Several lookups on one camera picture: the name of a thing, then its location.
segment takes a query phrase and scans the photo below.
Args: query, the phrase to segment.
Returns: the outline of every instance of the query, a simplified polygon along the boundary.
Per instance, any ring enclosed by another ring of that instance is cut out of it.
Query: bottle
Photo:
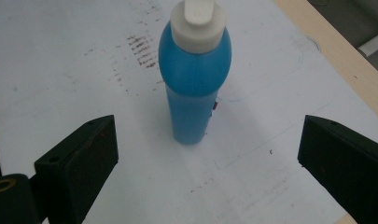
[[[199,143],[230,70],[226,16],[214,0],[178,3],[161,35],[159,65],[175,140]]]

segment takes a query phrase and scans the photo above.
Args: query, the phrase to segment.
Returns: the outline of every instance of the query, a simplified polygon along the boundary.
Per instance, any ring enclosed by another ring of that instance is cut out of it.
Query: screw hole
[[[15,179],[3,179],[0,180],[0,192],[10,189],[16,184]]]
[[[60,158],[59,157],[51,157],[50,159],[49,159],[49,162],[56,162],[56,161],[58,161]]]

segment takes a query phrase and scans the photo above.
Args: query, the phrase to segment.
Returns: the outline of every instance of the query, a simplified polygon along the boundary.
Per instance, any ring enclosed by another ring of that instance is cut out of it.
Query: bottle cap
[[[215,0],[185,0],[172,10],[172,38],[189,53],[206,53],[217,47],[225,26],[226,15]]]

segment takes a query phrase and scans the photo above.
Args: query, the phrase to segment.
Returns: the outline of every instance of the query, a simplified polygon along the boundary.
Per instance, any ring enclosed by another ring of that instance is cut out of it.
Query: table
[[[275,2],[220,0],[229,15],[231,72],[204,140],[179,145],[157,63],[175,3],[0,0],[3,174],[33,175],[33,162],[70,132],[114,114],[120,160],[84,223],[342,217],[346,212],[297,162],[304,115],[336,120],[378,142],[378,110]]]

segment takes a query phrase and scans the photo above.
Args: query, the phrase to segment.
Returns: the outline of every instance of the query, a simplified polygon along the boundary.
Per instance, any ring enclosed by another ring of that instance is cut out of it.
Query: wooden board
[[[378,71],[306,0],[274,0],[378,116]]]

